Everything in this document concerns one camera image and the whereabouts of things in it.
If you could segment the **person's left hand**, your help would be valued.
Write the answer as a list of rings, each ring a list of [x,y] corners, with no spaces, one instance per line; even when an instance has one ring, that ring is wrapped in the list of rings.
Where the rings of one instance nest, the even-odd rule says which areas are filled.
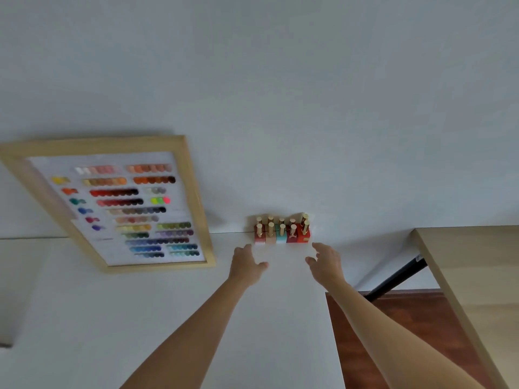
[[[237,247],[231,260],[228,280],[242,289],[256,284],[263,274],[256,273],[257,262],[252,253],[252,245]]]

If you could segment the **person's right hand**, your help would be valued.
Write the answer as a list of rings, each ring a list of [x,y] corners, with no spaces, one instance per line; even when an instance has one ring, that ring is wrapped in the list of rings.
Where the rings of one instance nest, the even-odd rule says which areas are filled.
[[[325,289],[345,283],[340,254],[327,244],[313,242],[312,247],[318,260],[317,267],[310,269],[315,281]]]

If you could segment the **person's right forearm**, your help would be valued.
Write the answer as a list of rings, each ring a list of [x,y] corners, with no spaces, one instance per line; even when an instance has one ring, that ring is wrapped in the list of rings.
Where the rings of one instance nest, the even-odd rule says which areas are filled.
[[[485,389],[459,366],[367,301],[344,279],[323,283],[390,389]]]

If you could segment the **person's left forearm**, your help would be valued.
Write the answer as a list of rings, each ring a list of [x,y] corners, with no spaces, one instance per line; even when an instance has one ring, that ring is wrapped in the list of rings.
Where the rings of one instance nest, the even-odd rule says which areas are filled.
[[[120,389],[200,389],[232,313],[251,285],[246,277],[229,277]]]

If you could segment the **group of nail polish bottles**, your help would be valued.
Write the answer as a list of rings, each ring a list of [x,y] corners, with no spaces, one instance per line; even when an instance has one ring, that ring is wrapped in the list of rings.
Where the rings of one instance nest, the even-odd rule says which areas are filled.
[[[290,218],[264,215],[255,218],[253,227],[254,243],[265,244],[307,244],[311,240],[310,216],[307,213]]]

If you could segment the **black metal table leg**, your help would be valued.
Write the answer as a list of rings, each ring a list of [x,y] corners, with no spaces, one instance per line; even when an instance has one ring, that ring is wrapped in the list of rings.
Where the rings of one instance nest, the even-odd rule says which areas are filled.
[[[364,298],[369,302],[378,300],[426,267],[427,263],[424,257],[422,255],[417,255],[373,290],[369,291],[367,294],[364,294]]]

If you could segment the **wooden framed colour swatch chart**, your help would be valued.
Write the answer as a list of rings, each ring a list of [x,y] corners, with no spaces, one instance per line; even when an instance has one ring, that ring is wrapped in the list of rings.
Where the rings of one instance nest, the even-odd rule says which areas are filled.
[[[107,273],[216,265],[184,135],[3,143],[0,160]]]

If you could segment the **light wooden table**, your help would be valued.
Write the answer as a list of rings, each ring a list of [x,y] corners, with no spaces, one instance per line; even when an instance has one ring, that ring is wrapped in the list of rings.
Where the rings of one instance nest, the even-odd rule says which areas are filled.
[[[416,228],[425,258],[497,389],[519,389],[519,226]]]

